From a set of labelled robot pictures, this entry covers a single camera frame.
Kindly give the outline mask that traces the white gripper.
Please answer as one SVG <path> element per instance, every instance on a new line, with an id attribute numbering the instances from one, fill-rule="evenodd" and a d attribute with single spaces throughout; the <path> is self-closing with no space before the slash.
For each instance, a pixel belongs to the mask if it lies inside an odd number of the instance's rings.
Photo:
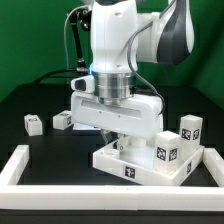
<path id="1" fill-rule="evenodd" d="M 163 130 L 161 100 L 156 96 L 134 94 L 119 105 L 105 105 L 93 94 L 94 77 L 86 75 L 71 81 L 71 115 L 74 123 L 89 125 L 119 134 L 151 140 Z M 121 152 L 130 144 L 122 136 L 116 143 Z"/>

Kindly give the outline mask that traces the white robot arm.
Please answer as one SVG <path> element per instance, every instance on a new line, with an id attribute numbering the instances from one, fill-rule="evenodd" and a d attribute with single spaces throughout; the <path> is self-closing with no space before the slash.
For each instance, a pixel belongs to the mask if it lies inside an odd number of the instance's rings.
<path id="1" fill-rule="evenodd" d="M 92 4 L 93 62 L 87 75 L 71 81 L 72 119 L 77 125 L 116 133 L 115 148 L 133 139 L 154 141 L 163 130 L 165 102 L 152 84 L 137 94 L 139 62 L 178 65 L 192 52 L 194 30 L 189 0 L 169 0 L 162 12 L 139 14 L 136 0 Z"/>

